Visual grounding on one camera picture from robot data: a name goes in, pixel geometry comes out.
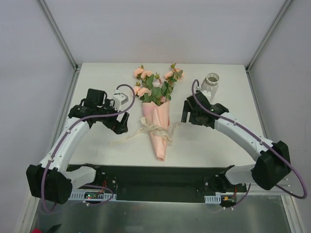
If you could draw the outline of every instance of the cable clip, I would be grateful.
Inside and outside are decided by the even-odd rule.
[[[195,90],[196,90],[196,91],[201,91],[201,86],[200,86],[200,85],[196,86],[196,87],[195,87]]]

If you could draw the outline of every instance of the gray wall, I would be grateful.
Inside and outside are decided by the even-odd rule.
[[[311,1],[296,0],[251,70],[267,134],[289,145],[292,164],[311,191]],[[300,184],[292,175],[296,192]],[[311,230],[311,198],[298,200]]]
[[[244,64],[284,0],[47,0],[82,62]]]
[[[26,169],[47,153],[72,68],[35,0],[0,7],[0,232],[13,232]]]

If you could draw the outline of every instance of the pink flower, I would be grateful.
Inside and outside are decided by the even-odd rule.
[[[144,72],[143,68],[138,67],[135,71],[134,71],[134,76],[137,77],[139,74],[141,74],[142,72]]]
[[[147,93],[149,96],[151,95],[151,90],[149,90],[148,88],[146,88],[146,87],[143,87],[141,90],[139,90],[138,92],[137,92],[137,95],[139,96],[139,97],[142,97],[145,93]]]
[[[167,72],[167,73],[164,75],[164,78],[165,78],[166,80],[168,80],[169,77],[171,77],[172,75],[173,75],[173,72],[172,72],[172,71]]]
[[[134,86],[133,89],[134,89],[135,95],[137,95],[138,91],[140,91],[141,88],[139,86]]]
[[[146,76],[150,77],[152,75],[152,72],[150,70],[145,70],[142,74],[141,74],[141,79],[145,79]]]
[[[181,69],[176,68],[176,69],[174,69],[174,71],[179,72],[179,71],[181,71]]]

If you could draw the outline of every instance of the wire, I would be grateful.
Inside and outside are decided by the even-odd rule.
[[[107,182],[104,181],[104,182],[103,182],[103,187],[106,187],[106,185],[107,185]],[[104,190],[105,190],[105,189],[102,188],[101,191],[99,192],[99,194],[102,194],[102,193],[104,192]]]
[[[197,99],[197,97],[195,96],[195,92],[194,92],[194,85],[195,83],[197,83],[198,86],[200,86],[200,83],[199,81],[196,79],[193,81],[192,83],[192,87],[191,87],[191,91],[192,91],[192,96],[195,100],[195,102],[204,110],[206,111],[207,113],[215,116],[215,117],[219,117],[221,119],[224,119],[226,121],[229,121],[231,123],[234,123],[235,125],[237,125],[238,127],[240,127],[241,129],[243,129],[245,132],[247,132],[249,135],[251,135],[253,138],[255,138],[257,141],[259,141],[261,144],[263,144],[267,149],[269,149],[273,154],[276,155],[276,157],[278,157],[283,163],[285,163],[286,166],[288,166],[294,173],[295,175],[297,176],[297,178],[299,179],[300,181],[300,184],[302,186],[302,189],[303,189],[303,195],[302,196],[298,196],[294,193],[291,193],[290,191],[286,190],[285,188],[281,187],[280,185],[276,184],[276,187],[278,187],[279,189],[283,190],[284,192],[286,192],[287,194],[295,197],[295,198],[298,198],[298,199],[305,199],[307,198],[308,196],[308,191],[307,191],[307,186],[305,184],[305,182],[303,181],[303,178],[302,176],[299,174],[299,172],[286,160],[284,159],[281,155],[279,155],[279,153],[277,153],[273,148],[271,148],[267,143],[263,142],[257,135],[255,135],[253,132],[251,132],[249,129],[247,129],[245,126],[241,125],[240,123],[237,123],[235,122],[234,120],[232,119],[229,119],[227,117],[224,117],[222,115],[218,115],[216,113],[213,113],[212,111],[206,109],[200,102],[199,100]]]
[[[237,194],[237,192],[238,192],[238,189],[237,189],[237,187],[236,186],[234,186],[234,193],[233,193],[233,195],[232,196],[230,196],[231,198],[236,198],[236,194]]]
[[[244,196],[241,198],[241,200],[239,200],[234,206],[237,206],[238,204],[240,204],[240,203],[246,198],[246,196],[247,196],[248,193],[249,193],[249,190],[251,190],[251,184],[248,185],[248,189],[247,189],[245,195],[244,195]]]
[[[85,187],[91,187],[91,188],[102,188],[104,190],[107,190],[111,193],[111,197],[108,198],[107,200],[104,200],[100,203],[97,203],[97,204],[93,204],[93,203],[88,203],[88,205],[90,206],[98,206],[98,205],[103,205],[103,204],[106,204],[108,201],[110,201],[111,199],[113,199],[113,196],[114,196],[114,193],[112,192],[112,190],[110,188],[107,188],[107,187],[100,187],[100,186],[96,186],[96,185],[92,185],[92,184],[85,184],[84,185]]]
[[[86,116],[86,117],[83,117],[79,120],[77,120],[76,122],[74,122],[70,127],[69,127],[69,130],[68,132],[70,132],[77,124],[79,124],[81,121],[84,121],[84,120],[87,120],[87,119],[91,119],[91,118],[100,118],[100,117],[114,117],[114,116],[117,116],[117,115],[120,115],[122,113],[125,113],[127,112],[133,105],[134,105],[134,102],[135,102],[135,91],[133,90],[133,88],[128,85],[128,84],[121,84],[119,85],[116,89],[119,89],[120,87],[122,86],[127,86],[131,89],[131,91],[133,92],[133,100],[131,102],[131,104],[126,108],[124,109],[123,111],[121,112],[118,112],[118,113],[112,113],[112,114],[104,114],[104,115],[92,115],[92,116]],[[53,151],[52,155],[51,155],[51,160],[48,161],[45,169],[44,169],[44,172],[43,172],[43,176],[42,176],[42,181],[41,181],[41,199],[42,199],[42,204],[43,204],[43,207],[44,207],[44,210],[48,213],[50,213],[55,207],[56,207],[56,203],[54,203],[54,206],[51,208],[51,209],[48,209],[47,208],[47,205],[46,205],[46,202],[45,202],[45,195],[44,195],[44,185],[45,185],[45,178],[47,176],[47,173],[48,173],[48,170],[49,170],[49,167],[52,163],[52,160],[53,158],[55,157],[58,149],[60,148],[60,146],[62,145],[62,143],[64,142],[65,138],[67,137],[67,135],[69,134],[68,132],[65,132],[65,134],[62,136],[62,138],[59,140],[58,144],[56,145],[55,147],[55,150]]]

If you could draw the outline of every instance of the pink wrapping paper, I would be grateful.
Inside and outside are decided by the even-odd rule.
[[[155,125],[160,126],[163,129],[169,128],[169,113],[170,113],[170,102],[166,102],[161,106],[157,106],[154,102],[142,103],[142,111],[144,116],[151,120]],[[150,133],[151,142],[159,161],[165,160],[167,142],[164,141],[160,136],[154,136]]]

